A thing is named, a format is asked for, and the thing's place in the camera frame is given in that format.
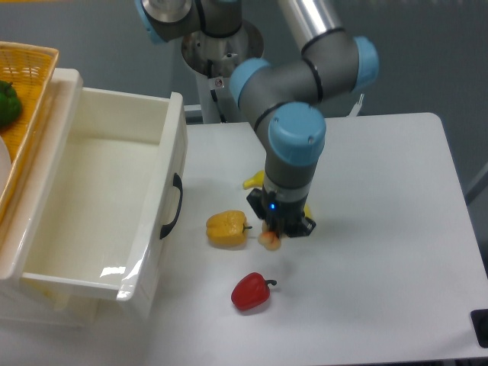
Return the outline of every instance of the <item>white table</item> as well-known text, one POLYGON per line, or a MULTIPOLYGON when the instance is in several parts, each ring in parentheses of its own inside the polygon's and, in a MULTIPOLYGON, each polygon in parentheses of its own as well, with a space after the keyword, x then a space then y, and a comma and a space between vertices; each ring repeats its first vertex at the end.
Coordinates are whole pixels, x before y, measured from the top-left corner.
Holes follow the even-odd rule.
POLYGON ((0 325, 5 364, 297 365, 487 357, 470 311, 488 281, 448 144, 432 114, 328 120, 309 204, 317 227, 257 242, 244 179, 264 165, 248 124, 188 127, 181 216, 147 324, 102 303, 95 323, 0 325), (246 212, 246 246, 216 249, 211 214, 246 212), (278 281, 271 300, 230 302, 252 271, 278 281))

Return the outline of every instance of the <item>black handle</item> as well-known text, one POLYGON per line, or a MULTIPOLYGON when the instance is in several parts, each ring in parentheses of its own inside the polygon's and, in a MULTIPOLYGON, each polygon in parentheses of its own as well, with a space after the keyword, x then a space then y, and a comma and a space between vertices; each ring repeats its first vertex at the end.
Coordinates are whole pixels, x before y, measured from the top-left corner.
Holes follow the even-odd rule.
POLYGON ((164 239, 169 235, 171 230, 173 230, 173 227, 175 227, 176 221, 178 221, 178 218, 180 216, 181 203, 183 201, 183 183, 181 182, 181 178, 177 173, 173 175, 173 186, 179 189, 180 191, 180 200, 178 202, 178 209, 176 210, 176 215, 173 221, 161 227, 161 233, 159 234, 160 239, 164 239))

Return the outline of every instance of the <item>orange wicker basket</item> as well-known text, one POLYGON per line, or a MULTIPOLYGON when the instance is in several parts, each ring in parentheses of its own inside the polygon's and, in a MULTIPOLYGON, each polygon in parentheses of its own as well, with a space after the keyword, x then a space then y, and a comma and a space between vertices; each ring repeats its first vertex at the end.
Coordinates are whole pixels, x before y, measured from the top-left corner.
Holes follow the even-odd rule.
POLYGON ((0 188, 0 223, 22 176, 58 56, 59 51, 52 48, 0 42, 0 80, 13 83, 23 106, 21 116, 0 130, 12 160, 7 184, 3 191, 0 188))

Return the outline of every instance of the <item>white plastic bin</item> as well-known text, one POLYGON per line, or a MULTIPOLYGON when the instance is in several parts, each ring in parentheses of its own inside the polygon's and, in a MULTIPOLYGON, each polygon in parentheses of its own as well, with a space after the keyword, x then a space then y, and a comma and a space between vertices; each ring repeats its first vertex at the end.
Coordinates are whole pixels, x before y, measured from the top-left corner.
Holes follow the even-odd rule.
POLYGON ((159 279, 160 230, 179 213, 187 144, 179 94, 82 89, 52 184, 38 192, 45 204, 16 263, 21 283, 58 307, 60 294, 65 303, 116 300, 145 317, 159 279))

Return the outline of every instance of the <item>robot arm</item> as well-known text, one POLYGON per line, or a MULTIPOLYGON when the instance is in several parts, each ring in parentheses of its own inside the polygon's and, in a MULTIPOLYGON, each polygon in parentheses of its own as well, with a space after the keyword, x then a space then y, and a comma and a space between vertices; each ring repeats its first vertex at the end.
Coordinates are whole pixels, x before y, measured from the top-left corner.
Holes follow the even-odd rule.
POLYGON ((378 57, 366 38, 347 35, 330 1, 278 0, 278 4, 302 57, 273 68, 249 56, 247 38, 239 35, 245 31, 240 0, 140 3, 153 30, 164 39, 200 31, 202 39, 211 40, 207 44, 213 46, 199 59, 205 65, 219 65, 216 69, 222 77, 230 76, 232 96, 266 150, 263 187, 255 189, 248 202, 278 235, 307 236, 315 223, 304 216, 303 207, 326 135, 324 118, 311 104, 372 83, 378 74, 378 57), (163 5, 178 16, 170 21, 155 18, 152 8, 162 10, 163 5), (234 48, 240 52, 230 53, 229 46, 236 40, 239 46, 234 48), (215 52, 219 47, 220 55, 215 52), (205 54, 211 53, 217 56, 206 59, 205 54))

